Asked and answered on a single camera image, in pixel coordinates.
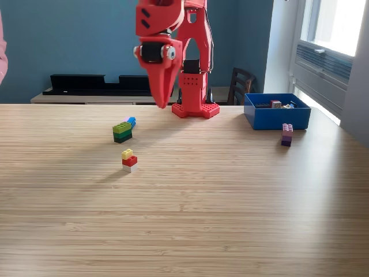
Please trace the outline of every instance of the cable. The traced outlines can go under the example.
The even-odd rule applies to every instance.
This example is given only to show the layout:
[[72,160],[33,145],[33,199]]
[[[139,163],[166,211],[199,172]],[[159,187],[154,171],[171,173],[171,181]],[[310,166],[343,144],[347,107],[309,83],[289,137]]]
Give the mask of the cable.
[[212,27],[210,26],[210,22],[209,22],[209,16],[208,16],[208,10],[204,7],[205,9],[205,15],[206,15],[206,22],[208,23],[209,29],[210,29],[210,35],[212,37],[212,66],[210,67],[209,73],[214,69],[214,40],[213,40],[213,32],[212,32]]

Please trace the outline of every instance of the yellow lego brick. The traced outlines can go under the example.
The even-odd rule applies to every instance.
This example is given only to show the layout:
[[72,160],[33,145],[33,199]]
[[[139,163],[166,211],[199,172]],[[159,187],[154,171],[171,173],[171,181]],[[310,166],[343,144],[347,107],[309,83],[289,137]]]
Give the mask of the yellow lego brick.
[[125,150],[125,152],[122,153],[122,159],[126,160],[133,156],[133,151],[131,149]]
[[125,131],[128,131],[132,129],[132,124],[131,123],[128,123],[128,122],[123,122],[119,125],[116,125],[113,127],[113,132],[116,133],[116,134],[121,134]]

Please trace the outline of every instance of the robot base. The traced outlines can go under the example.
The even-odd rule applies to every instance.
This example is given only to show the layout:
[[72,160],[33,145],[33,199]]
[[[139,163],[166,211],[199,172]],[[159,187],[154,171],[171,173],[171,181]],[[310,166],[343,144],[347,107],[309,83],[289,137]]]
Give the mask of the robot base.
[[181,118],[186,117],[204,117],[206,119],[209,119],[211,117],[214,117],[220,112],[220,107],[218,104],[202,104],[201,105],[201,111],[199,113],[191,113],[188,111],[185,111],[183,109],[183,106],[181,104],[173,104],[172,106],[172,113],[176,114],[177,116]]

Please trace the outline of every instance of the blue plastic container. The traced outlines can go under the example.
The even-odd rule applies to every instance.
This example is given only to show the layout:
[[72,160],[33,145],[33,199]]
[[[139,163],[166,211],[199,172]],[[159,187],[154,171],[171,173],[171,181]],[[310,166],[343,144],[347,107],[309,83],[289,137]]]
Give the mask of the blue plastic container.
[[[287,105],[295,102],[298,108],[256,108],[257,104],[269,104],[272,100]],[[244,114],[254,130],[281,130],[282,124],[292,124],[294,130],[309,126],[311,108],[291,93],[247,93],[244,98]]]

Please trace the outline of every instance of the chair backrest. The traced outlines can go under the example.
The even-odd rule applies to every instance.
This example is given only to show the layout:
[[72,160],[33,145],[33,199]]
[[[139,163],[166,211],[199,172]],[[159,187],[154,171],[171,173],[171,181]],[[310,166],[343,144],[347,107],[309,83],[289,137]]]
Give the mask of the chair backrest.
[[231,86],[229,88],[228,94],[228,105],[233,106],[235,104],[235,93],[239,93],[241,97],[240,104],[244,105],[244,94],[250,93],[251,88],[253,86],[253,82],[255,81],[255,76],[251,73],[241,69],[241,68],[233,68],[232,73],[232,81]]

